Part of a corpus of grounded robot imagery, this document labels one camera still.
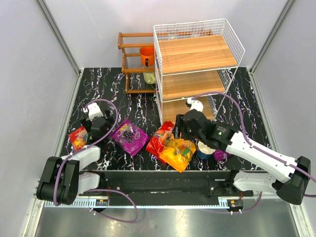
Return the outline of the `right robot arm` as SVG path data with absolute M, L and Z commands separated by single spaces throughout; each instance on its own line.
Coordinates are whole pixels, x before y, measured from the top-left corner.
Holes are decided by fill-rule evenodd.
M 248 139 L 241 131 L 216 123 L 195 109 L 176 116 L 173 134 L 184 140 L 196 139 L 206 147 L 247 160 L 265 173 L 237 171 L 233 186 L 239 191 L 272 193 L 282 200 L 300 205 L 311 180 L 311 161 L 301 156 L 288 157 Z

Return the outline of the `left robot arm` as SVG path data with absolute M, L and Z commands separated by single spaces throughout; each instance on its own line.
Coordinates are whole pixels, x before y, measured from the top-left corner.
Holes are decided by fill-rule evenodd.
M 54 204 L 70 205 L 78 194 L 98 187 L 100 176 L 93 172 L 80 172 L 101 156 L 101 139 L 115 123 L 109 110 L 101 112 L 101 116 L 90 119 L 83 116 L 80 120 L 86 130 L 86 144 L 73 155 L 63 157 L 51 156 L 44 166 L 36 197 L 39 200 L 51 201 Z

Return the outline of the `yellow mango candy bag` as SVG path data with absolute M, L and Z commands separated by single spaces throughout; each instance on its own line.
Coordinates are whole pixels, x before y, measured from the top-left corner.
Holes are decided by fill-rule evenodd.
M 196 150 L 196 145 L 190 140 L 171 139 L 159 157 L 181 173 L 187 168 Z

